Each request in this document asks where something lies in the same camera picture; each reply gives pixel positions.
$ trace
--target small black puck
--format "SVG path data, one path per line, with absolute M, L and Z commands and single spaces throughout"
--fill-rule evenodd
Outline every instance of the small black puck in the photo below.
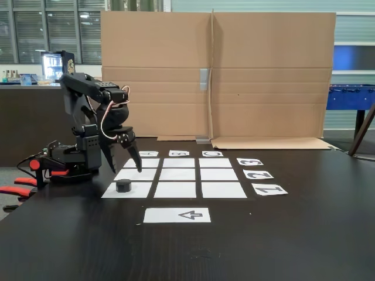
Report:
M 117 192 L 129 192 L 131 191 L 131 180 L 116 180 L 116 191 Z

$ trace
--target bottle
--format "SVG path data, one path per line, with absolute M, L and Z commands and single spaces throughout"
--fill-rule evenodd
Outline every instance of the bottle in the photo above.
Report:
M 2 72 L 2 81 L 3 81 L 3 83 L 8 82 L 8 79 L 6 78 L 6 72 L 5 72 L 5 70 Z

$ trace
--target black table leg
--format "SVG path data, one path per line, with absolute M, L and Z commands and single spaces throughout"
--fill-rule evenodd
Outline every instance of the black table leg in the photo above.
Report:
M 359 111 L 358 110 L 358 113 L 357 113 L 357 124 L 358 124 L 358 116 L 359 116 Z M 366 134 L 368 128 L 370 127 L 371 125 L 371 122 L 373 122 L 373 119 L 375 117 L 375 103 L 371 106 L 370 108 L 370 111 L 369 113 L 367 114 L 367 117 L 366 117 L 366 120 L 363 122 L 363 125 L 360 127 L 359 131 L 358 131 L 358 135 L 356 135 L 354 137 L 354 142 L 352 144 L 352 147 L 349 149 L 348 151 L 348 155 L 350 156 L 353 156 L 354 154 L 356 154 L 363 138 L 364 138 L 364 135 Z
M 359 129 L 361 128 L 363 124 L 365 113 L 366 113 L 365 110 L 357 110 L 356 129 L 354 131 L 354 138 L 356 138 L 359 132 Z

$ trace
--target robotic arm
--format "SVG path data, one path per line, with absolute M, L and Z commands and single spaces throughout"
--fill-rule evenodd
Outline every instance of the robotic arm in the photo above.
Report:
M 101 82 L 84 73 L 64 74 L 60 84 L 65 89 L 65 110 L 73 118 L 73 134 L 85 134 L 86 116 L 90 124 L 97 127 L 100 148 L 113 171 L 115 172 L 110 146 L 119 143 L 129 151 L 140 172 L 142 163 L 133 128 L 122 126 L 129 116 L 129 88 L 124 91 L 111 82 Z M 89 97 L 99 103 L 96 111 L 91 106 Z
M 115 173 L 111 153 L 115 143 L 129 151 L 141 172 L 142 162 L 133 128 L 122 126 L 129 116 L 129 87 L 124 91 L 111 82 L 101 82 L 84 73 L 64 74 L 60 84 L 64 89 L 65 110 L 74 124 L 76 145 L 62 145 L 56 140 L 42 152 L 19 163 L 30 161 L 29 166 L 36 176 L 27 173 L 36 179 L 38 188 L 45 185 L 42 172 L 47 170 L 51 181 L 69 183 L 92 178 L 101 166 L 101 151 Z M 96 110 L 89 98 L 99 103 Z

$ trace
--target floor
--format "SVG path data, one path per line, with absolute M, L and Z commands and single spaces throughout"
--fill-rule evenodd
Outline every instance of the floor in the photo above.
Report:
M 324 141 L 348 151 L 353 142 L 354 132 L 351 130 L 329 130 L 324 131 Z M 375 130 L 369 130 L 359 147 L 358 155 L 375 156 Z M 375 162 L 365 161 L 368 165 L 375 168 Z M 25 174 L 13 167 L 0 168 L 0 186 L 13 185 L 13 181 L 17 177 L 25 177 Z M 19 204 L 17 197 L 12 195 L 0 194 L 0 220 L 5 218 L 8 214 L 2 211 L 5 205 Z

